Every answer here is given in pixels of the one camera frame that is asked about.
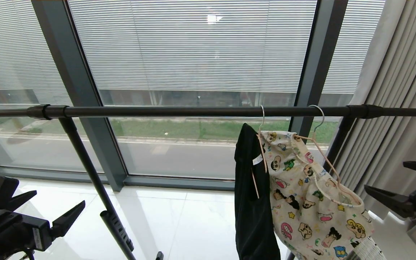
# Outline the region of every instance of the grass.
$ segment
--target grass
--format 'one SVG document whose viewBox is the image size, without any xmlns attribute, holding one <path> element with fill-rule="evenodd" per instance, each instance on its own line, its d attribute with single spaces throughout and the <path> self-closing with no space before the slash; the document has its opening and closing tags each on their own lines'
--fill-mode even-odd
<svg viewBox="0 0 416 260">
<path fill-rule="evenodd" d="M 74 119 L 80 135 L 85 135 L 78 118 Z M 29 125 L 34 122 L 31 118 L 28 120 L 0 120 L 0 128 L 3 131 L 17 132 L 21 126 Z M 197 140 L 229 140 L 235 141 L 242 128 L 243 121 L 222 121 L 222 120 L 138 120 L 138 119 L 117 119 L 111 118 L 110 123 L 114 134 L 117 137 L 141 137 L 141 138 L 178 138 L 178 139 L 197 139 Z M 264 123 L 262 130 L 287 131 L 290 121 L 277 120 Z M 258 129 L 260 123 L 248 123 L 254 129 Z M 312 124 L 312 129 L 319 122 Z M 335 130 L 338 127 L 337 122 L 325 122 L 317 130 L 316 140 L 318 143 L 330 143 Z M 58 120 L 51 120 L 43 125 L 31 128 L 29 133 L 36 134 L 64 134 Z"/>
</svg>

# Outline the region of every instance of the metal hanger hook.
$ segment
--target metal hanger hook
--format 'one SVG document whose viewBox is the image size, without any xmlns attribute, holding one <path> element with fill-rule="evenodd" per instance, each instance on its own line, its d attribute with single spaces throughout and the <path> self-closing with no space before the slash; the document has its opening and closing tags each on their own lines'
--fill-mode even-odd
<svg viewBox="0 0 416 260">
<path fill-rule="evenodd" d="M 261 131 L 261 127 L 264 125 L 264 119 L 266 118 L 266 115 L 264 114 L 264 107 L 262 105 L 261 106 L 261 110 L 263 111 L 263 121 L 261 122 L 261 125 L 259 126 L 259 131 Z"/>
<path fill-rule="evenodd" d="M 320 124 L 317 125 L 317 127 L 314 128 L 314 133 L 315 133 L 317 131 L 317 128 L 319 128 L 319 126 L 321 126 L 324 123 L 324 121 L 325 121 L 325 114 L 324 114 L 324 111 L 322 111 L 322 109 L 318 105 L 309 105 L 309 107 L 317 107 L 317 109 L 319 109 L 320 112 L 322 113 L 322 122 L 320 122 Z"/>
</svg>

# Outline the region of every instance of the curtain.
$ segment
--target curtain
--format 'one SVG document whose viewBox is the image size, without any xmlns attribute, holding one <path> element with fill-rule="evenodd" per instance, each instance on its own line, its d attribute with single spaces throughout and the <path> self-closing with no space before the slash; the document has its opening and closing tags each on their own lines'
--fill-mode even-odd
<svg viewBox="0 0 416 260">
<path fill-rule="evenodd" d="M 351 104 L 416 108 L 416 1 L 387 1 L 370 44 Z M 409 194 L 416 172 L 416 117 L 356 120 L 335 162 L 342 183 L 365 207 L 384 218 L 389 209 L 368 196 L 364 185 Z"/>
</svg>

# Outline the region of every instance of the cartoon print garment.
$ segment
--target cartoon print garment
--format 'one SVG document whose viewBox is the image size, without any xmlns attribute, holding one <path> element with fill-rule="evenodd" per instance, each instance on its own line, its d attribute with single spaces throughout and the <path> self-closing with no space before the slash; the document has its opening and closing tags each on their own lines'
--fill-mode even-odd
<svg viewBox="0 0 416 260">
<path fill-rule="evenodd" d="M 363 201 L 295 133 L 261 131 L 274 230 L 298 259 L 343 259 L 373 232 Z"/>
</svg>

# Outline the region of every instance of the white venetian blind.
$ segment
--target white venetian blind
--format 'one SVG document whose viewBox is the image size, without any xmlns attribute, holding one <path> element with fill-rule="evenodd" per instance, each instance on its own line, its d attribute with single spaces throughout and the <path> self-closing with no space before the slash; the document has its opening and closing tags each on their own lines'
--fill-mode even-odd
<svg viewBox="0 0 416 260">
<path fill-rule="evenodd" d="M 349 0 L 323 93 L 353 94 L 385 0 Z"/>
<path fill-rule="evenodd" d="M 69 1 L 98 88 L 296 92 L 315 1 Z"/>
<path fill-rule="evenodd" d="M 0 90 L 9 89 L 31 89 L 40 103 L 71 105 L 30 1 L 0 0 Z"/>
</svg>

